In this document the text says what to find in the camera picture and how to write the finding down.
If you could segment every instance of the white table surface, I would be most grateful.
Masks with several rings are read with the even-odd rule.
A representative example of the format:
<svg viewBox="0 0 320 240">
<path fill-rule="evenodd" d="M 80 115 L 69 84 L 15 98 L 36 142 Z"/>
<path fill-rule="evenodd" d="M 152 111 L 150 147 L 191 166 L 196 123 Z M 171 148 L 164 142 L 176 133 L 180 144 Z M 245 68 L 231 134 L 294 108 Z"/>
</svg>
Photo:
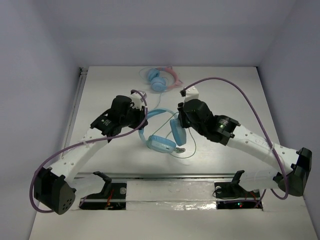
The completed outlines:
<svg viewBox="0 0 320 240">
<path fill-rule="evenodd" d="M 92 121 L 107 110 L 116 95 L 129 95 L 131 89 L 147 92 L 149 109 L 153 109 L 159 99 L 159 93 L 151 90 L 146 80 L 138 75 L 141 67 L 90 67 L 81 96 L 78 113 L 71 136 L 71 144 L 78 142 L 86 133 Z M 239 85 L 252 101 L 271 139 L 278 142 L 277 133 L 272 121 L 268 104 L 255 67 L 174 67 L 185 86 L 196 80 L 217 76 L 229 79 Z M 245 99 L 230 84 L 211 80 L 198 84 L 200 99 L 207 103 L 214 115 L 227 115 L 245 125 L 257 134 L 262 131 Z M 159 107 L 176 112 L 178 103 L 183 102 L 175 88 L 162 95 Z M 160 127 L 171 115 L 161 114 L 150 119 L 145 128 L 149 136 Z M 170 131 L 167 124 L 157 135 L 166 136 Z M 265 163 L 238 150 L 215 144 L 192 130 L 197 142 L 196 154 L 187 160 L 177 160 L 169 154 L 162 154 L 148 149 L 140 140 L 138 133 L 113 140 L 82 168 L 83 173 L 101 171 L 105 173 L 135 174 L 226 174 L 238 170 L 255 172 L 269 168 Z M 194 151 L 194 143 L 188 134 L 186 152 L 189 156 Z"/>
<path fill-rule="evenodd" d="M 96 116 L 111 105 L 116 95 L 128 95 L 131 89 L 147 92 L 149 109 L 158 102 L 159 95 L 138 75 L 142 67 L 94 66 L 89 68 L 71 136 L 77 142 Z M 209 76 L 227 78 L 239 85 L 252 101 L 271 139 L 278 142 L 277 133 L 255 67 L 174 67 L 186 84 Z M 247 103 L 231 85 L 208 81 L 197 86 L 200 99 L 217 115 L 227 115 L 257 134 L 262 134 Z M 159 107 L 175 110 L 183 101 L 180 88 L 163 94 Z M 170 117 L 153 117 L 146 134 L 153 133 Z M 165 136 L 167 126 L 158 134 Z M 177 161 L 166 154 L 149 150 L 140 141 L 138 133 L 111 141 L 81 170 L 82 173 L 131 174 L 225 174 L 237 170 L 257 171 L 268 165 L 253 157 L 225 146 L 207 141 L 193 131 L 198 151 L 186 161 Z M 187 154 L 194 150 L 190 138 Z M 264 201 L 264 211 L 242 210 L 153 210 L 105 211 L 77 210 L 64 215 L 37 213 L 31 240 L 89 238 L 99 239 L 317 239 L 302 197 L 290 196 L 281 201 L 270 191 Z"/>
</svg>

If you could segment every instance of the screw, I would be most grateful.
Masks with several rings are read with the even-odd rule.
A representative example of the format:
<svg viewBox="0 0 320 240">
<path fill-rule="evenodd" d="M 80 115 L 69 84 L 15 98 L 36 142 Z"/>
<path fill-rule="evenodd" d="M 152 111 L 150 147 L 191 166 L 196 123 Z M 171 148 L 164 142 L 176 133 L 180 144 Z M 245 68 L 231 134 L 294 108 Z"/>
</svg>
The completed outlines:
<svg viewBox="0 0 320 240">
<path fill-rule="evenodd" d="M 126 193 L 127 193 L 127 189 L 125 187 L 121 187 L 120 194 L 126 194 Z"/>
<path fill-rule="evenodd" d="M 216 192 L 217 194 L 222 193 L 221 186 L 217 186 L 217 187 L 215 188 L 215 192 Z"/>
</svg>

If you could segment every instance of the white enclosure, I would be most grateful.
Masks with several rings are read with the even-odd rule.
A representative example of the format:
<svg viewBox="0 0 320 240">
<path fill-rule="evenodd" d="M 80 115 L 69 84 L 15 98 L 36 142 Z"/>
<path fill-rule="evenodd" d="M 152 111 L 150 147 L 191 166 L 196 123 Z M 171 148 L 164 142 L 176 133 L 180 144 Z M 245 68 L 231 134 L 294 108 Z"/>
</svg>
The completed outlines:
<svg viewBox="0 0 320 240">
<path fill-rule="evenodd" d="M 319 234 L 320 1 L 1 3 L 1 239 L 30 236 L 30 181 L 63 143 L 79 68 L 169 64 L 257 67 L 280 143 L 313 152 L 305 200 Z"/>
<path fill-rule="evenodd" d="M 141 68 L 143 67 L 89 67 L 85 83 L 81 84 L 84 85 L 83 90 L 79 91 L 77 111 L 73 114 L 74 126 L 68 132 L 71 144 L 82 138 L 88 125 L 92 122 L 93 116 L 105 111 L 106 103 L 113 100 L 114 93 L 125 94 L 128 91 L 127 89 L 139 89 L 146 92 L 149 108 L 152 109 L 156 106 L 159 94 L 151 91 L 150 85 L 146 84 L 137 74 Z M 194 79 L 202 79 L 213 74 L 232 79 L 250 98 L 270 138 L 278 142 L 276 129 L 255 67 L 173 66 L 173 69 L 185 86 L 191 84 Z M 161 73 L 161 75 L 170 79 L 168 74 Z M 183 99 L 179 90 L 179 88 L 176 88 L 163 93 L 159 107 L 175 108 L 176 105 L 173 105 L 173 103 L 179 103 Z M 200 99 L 205 101 L 215 114 L 226 114 L 237 119 L 242 126 L 247 126 L 252 132 L 262 134 L 257 119 L 237 89 L 222 81 L 207 81 L 197 85 L 197 90 Z M 152 117 L 148 121 L 148 126 L 144 129 L 145 136 L 154 133 L 167 119 L 168 114 Z M 167 125 L 156 134 L 166 136 L 169 131 L 170 127 Z M 117 181 L 116 176 L 123 178 L 128 175 L 137 177 L 162 175 L 167 176 L 167 178 L 157 181 L 128 179 L 125 197 L 126 211 L 124 214 L 120 213 L 117 221 L 114 221 L 114 217 L 118 215 L 117 212 L 123 211 L 103 211 L 104 214 L 97 214 L 100 211 L 78 210 L 68 211 L 63 215 L 37 213 L 30 239 L 72 239 L 71 235 L 75 233 L 74 231 L 71 233 L 70 228 L 81 226 L 73 238 L 77 238 L 76 235 L 79 235 L 84 239 L 89 236 L 100 239 L 103 235 L 109 233 L 108 237 L 111 239 L 126 238 L 127 236 L 138 240 L 143 235 L 145 239 L 152 238 L 154 240 L 182 240 L 188 238 L 211 240 L 212 236 L 217 236 L 220 229 L 233 226 L 235 231 L 221 232 L 223 239 L 234 239 L 236 233 L 238 239 L 255 240 L 255 235 L 248 236 L 248 229 L 252 228 L 253 219 L 257 222 L 257 229 L 263 228 L 263 231 L 260 230 L 260 240 L 269 240 L 273 236 L 285 236 L 286 239 L 291 240 L 317 239 L 302 197 L 289 196 L 285 201 L 280 201 L 274 197 L 271 191 L 268 191 L 262 201 L 263 211 L 242 209 L 241 211 L 245 212 L 243 214 L 246 215 L 246 219 L 241 221 L 239 215 L 237 215 L 237 210 L 216 210 L 217 200 L 212 195 L 212 189 L 213 184 L 219 179 L 215 176 L 228 177 L 228 174 L 232 175 L 238 170 L 244 170 L 246 173 L 254 173 L 255 175 L 258 172 L 261 173 L 261 171 L 269 171 L 271 175 L 275 176 L 277 171 L 245 152 L 221 144 L 214 144 L 195 133 L 194 130 L 191 130 L 191 132 L 193 132 L 197 144 L 197 151 L 193 157 L 188 159 L 176 159 L 169 154 L 148 149 L 137 133 L 130 134 L 122 139 L 112 140 L 81 168 L 78 176 L 85 177 L 92 172 L 102 171 L 113 178 L 114 181 Z M 185 157 L 189 156 L 195 148 L 189 133 L 187 139 L 187 143 L 183 145 L 186 151 L 182 153 Z M 212 178 L 208 181 L 199 179 L 194 181 L 172 180 L 168 178 L 170 176 L 197 175 L 212 176 Z M 200 210 L 199 214 L 196 214 L 198 209 L 203 208 L 205 210 Z M 176 212 L 173 214 L 176 223 L 168 226 L 167 221 L 172 218 L 170 213 L 172 209 L 175 209 Z M 88 219 L 83 218 L 84 213 L 82 212 L 90 212 L 86 213 L 90 218 L 97 217 L 94 223 L 107 223 L 107 225 L 103 230 L 99 224 L 90 224 L 85 227 Z M 289 218 L 290 221 L 283 222 L 284 217 Z M 128 219 L 131 218 L 135 218 L 135 222 L 128 224 Z M 201 231 L 197 231 L 196 228 L 202 226 L 202 224 L 195 225 L 194 228 L 187 227 L 189 223 L 198 222 L 199 218 L 204 223 L 214 221 L 214 226 L 205 227 Z M 119 228 L 119 224 L 125 231 L 114 231 L 114 229 Z M 158 231 L 155 232 L 155 235 L 150 234 L 146 229 Z"/>
</svg>

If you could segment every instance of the robotic arm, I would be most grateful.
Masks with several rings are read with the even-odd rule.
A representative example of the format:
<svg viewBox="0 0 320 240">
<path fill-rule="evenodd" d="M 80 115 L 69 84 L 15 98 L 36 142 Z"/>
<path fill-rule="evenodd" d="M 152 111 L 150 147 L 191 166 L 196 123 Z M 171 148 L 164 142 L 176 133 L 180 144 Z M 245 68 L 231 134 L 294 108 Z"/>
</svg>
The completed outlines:
<svg viewBox="0 0 320 240">
<path fill-rule="evenodd" d="M 88 177 L 74 179 L 88 160 L 111 140 L 94 141 L 103 136 L 117 136 L 122 128 L 136 129 L 145 118 L 145 107 L 138 93 L 130 96 L 117 96 L 111 108 L 102 113 L 90 125 L 90 129 L 81 139 L 83 145 L 73 148 L 48 168 L 42 167 L 34 181 L 34 198 L 61 215 L 70 208 L 76 209 L 80 199 L 90 194 L 107 195 L 111 178 L 101 172 Z"/>
<path fill-rule="evenodd" d="M 195 87 L 188 89 L 188 92 L 181 91 L 181 95 L 185 97 L 185 101 L 178 105 L 178 119 L 182 128 L 192 127 L 209 141 L 250 154 L 278 171 L 277 175 L 270 171 L 238 171 L 233 181 L 224 186 L 224 189 L 220 188 L 217 193 L 226 198 L 233 195 L 239 187 L 248 192 L 278 187 L 285 192 L 284 176 L 273 154 L 275 149 L 288 179 L 288 194 L 297 197 L 303 195 L 311 171 L 312 152 L 309 149 L 297 151 L 276 143 L 272 143 L 270 148 L 265 138 L 248 130 L 238 121 L 225 115 L 213 115 L 207 104 L 198 99 L 199 92 Z"/>
<path fill-rule="evenodd" d="M 297 151 L 276 143 L 272 143 L 270 148 L 265 138 L 248 130 L 238 121 L 225 115 L 213 115 L 207 104 L 198 99 L 199 93 L 195 87 L 187 91 L 185 89 L 181 91 L 185 100 L 178 104 L 178 119 L 182 128 L 192 127 L 209 141 L 250 154 L 278 171 L 273 174 L 270 171 L 247 173 L 240 170 L 231 182 L 215 182 L 217 198 L 234 198 L 241 191 L 272 188 L 280 188 L 293 196 L 303 195 L 311 171 L 310 150 L 302 148 Z M 111 141 L 105 141 L 101 135 L 117 138 L 124 127 L 140 130 L 148 124 L 147 121 L 144 122 L 147 111 L 141 96 L 133 92 L 130 96 L 117 96 L 111 108 L 90 125 L 90 129 L 78 143 L 79 147 L 71 149 L 48 168 L 41 167 L 37 170 L 31 183 L 34 198 L 61 215 L 69 209 L 77 209 L 83 197 L 96 193 L 107 196 L 112 180 L 104 173 L 97 171 L 85 178 L 75 177 L 88 160 Z M 279 153 L 283 170 L 273 149 Z M 288 180 L 288 189 L 283 173 Z"/>
</svg>

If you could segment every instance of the headphone headband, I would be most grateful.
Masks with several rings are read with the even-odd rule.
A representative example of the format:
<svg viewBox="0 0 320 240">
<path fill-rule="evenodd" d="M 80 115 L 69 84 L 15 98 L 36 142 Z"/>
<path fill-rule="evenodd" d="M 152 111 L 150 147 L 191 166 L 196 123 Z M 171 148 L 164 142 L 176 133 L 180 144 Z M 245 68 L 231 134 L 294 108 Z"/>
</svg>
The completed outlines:
<svg viewBox="0 0 320 240">
<path fill-rule="evenodd" d="M 154 110 L 151 110 L 148 112 L 147 116 L 146 116 L 146 119 L 150 119 L 156 115 L 159 115 L 159 114 L 163 114 L 163 113 L 170 113 L 172 114 L 173 116 L 176 114 L 175 112 L 171 111 L 170 109 L 167 109 L 167 108 L 157 108 L 157 109 L 154 109 Z M 147 142 L 145 136 L 144 136 L 144 132 L 145 132 L 145 129 L 141 129 L 138 131 L 139 132 L 139 136 L 141 138 L 141 140 L 145 143 Z"/>
<path fill-rule="evenodd" d="M 156 67 L 157 70 L 159 71 L 163 71 L 163 72 L 167 72 L 169 74 L 172 75 L 172 77 L 174 78 L 174 83 L 170 86 L 167 86 L 167 90 L 169 89 L 173 89 L 177 86 L 180 86 L 183 84 L 182 81 L 180 81 L 178 75 L 176 74 L 176 72 L 172 69 L 171 66 L 161 66 L 161 67 Z"/>
</svg>

